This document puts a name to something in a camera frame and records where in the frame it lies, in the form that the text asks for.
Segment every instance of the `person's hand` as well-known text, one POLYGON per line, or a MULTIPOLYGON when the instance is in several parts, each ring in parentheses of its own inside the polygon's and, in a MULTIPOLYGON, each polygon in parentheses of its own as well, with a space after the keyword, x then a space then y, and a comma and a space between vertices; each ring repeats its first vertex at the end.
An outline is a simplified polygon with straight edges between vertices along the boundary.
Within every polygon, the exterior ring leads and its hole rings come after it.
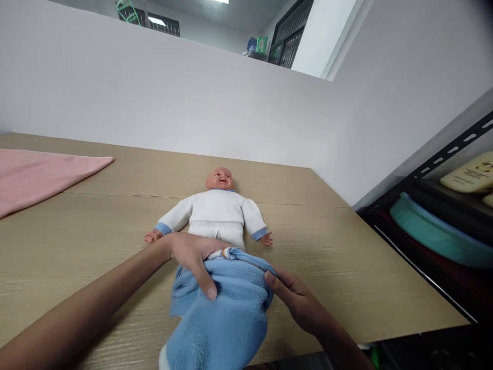
POLYGON ((158 240, 159 238, 163 237, 163 233, 161 231, 159 231, 158 229, 153 229, 152 231, 149 231, 145 237, 144 237, 144 241, 146 243, 149 243, 149 244, 152 244, 154 243, 156 240, 158 240))
POLYGON ((216 299, 216 284, 205 269, 204 260, 218 250, 231 247, 230 244, 182 232, 168 234, 158 243, 169 245, 169 257, 190 270, 207 298, 211 301, 216 299))
POLYGON ((276 268, 277 277, 265 273, 267 285, 286 304, 296 324, 318 337, 330 325, 332 316, 295 274, 276 268))
POLYGON ((272 245, 273 240, 271 238, 271 234, 272 232, 268 232, 267 234, 265 234, 263 237, 260 238, 260 241, 265 245, 272 245))

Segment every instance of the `pink cloth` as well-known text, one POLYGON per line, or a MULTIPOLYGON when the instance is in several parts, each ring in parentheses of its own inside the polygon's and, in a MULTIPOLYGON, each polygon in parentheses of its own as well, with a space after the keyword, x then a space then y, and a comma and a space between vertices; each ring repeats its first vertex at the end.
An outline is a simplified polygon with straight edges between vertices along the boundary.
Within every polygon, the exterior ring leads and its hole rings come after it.
POLYGON ((0 149, 0 218, 61 193, 111 162, 112 157, 0 149))

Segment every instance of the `blue fleece blanket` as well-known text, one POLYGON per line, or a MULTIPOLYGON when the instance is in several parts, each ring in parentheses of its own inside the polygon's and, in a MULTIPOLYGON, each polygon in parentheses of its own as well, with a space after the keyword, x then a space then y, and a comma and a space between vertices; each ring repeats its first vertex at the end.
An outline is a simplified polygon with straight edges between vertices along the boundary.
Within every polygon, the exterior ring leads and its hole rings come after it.
POLYGON ((274 269, 237 248, 228 258, 205 261, 218 288, 214 302, 190 271, 178 268, 170 313, 183 318, 167 343, 170 369, 243 369, 266 337, 273 294, 263 275, 274 269))

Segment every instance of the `table surface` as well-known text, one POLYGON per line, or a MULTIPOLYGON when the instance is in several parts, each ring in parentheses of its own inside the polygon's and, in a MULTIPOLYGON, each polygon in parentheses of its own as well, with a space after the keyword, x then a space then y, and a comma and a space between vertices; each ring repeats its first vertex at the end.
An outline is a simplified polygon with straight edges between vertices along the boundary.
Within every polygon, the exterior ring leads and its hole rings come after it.
MULTIPOLYGON (((228 167, 272 231, 246 250, 297 273, 357 343, 466 325, 461 316, 311 169, 5 134, 0 147, 113 156, 100 173, 0 220, 0 346, 57 303, 137 253, 144 234, 180 199, 228 167)), ((75 367, 156 368, 179 319, 169 318, 176 263, 159 270, 118 312, 75 367)), ((275 298, 252 364, 320 350, 275 298)))

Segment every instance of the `baby doll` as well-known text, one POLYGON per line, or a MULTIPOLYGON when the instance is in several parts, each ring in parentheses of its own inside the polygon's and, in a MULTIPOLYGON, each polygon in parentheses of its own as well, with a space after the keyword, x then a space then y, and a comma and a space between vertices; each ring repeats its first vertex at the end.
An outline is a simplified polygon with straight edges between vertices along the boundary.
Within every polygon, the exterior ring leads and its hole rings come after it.
POLYGON ((210 172, 205 187, 206 192, 183 199, 161 217, 145 241, 153 243, 190 222, 189 234, 220 239, 243 251, 243 226, 254 240, 272 244, 271 233, 255 202, 235 193, 230 170, 218 167, 210 172))

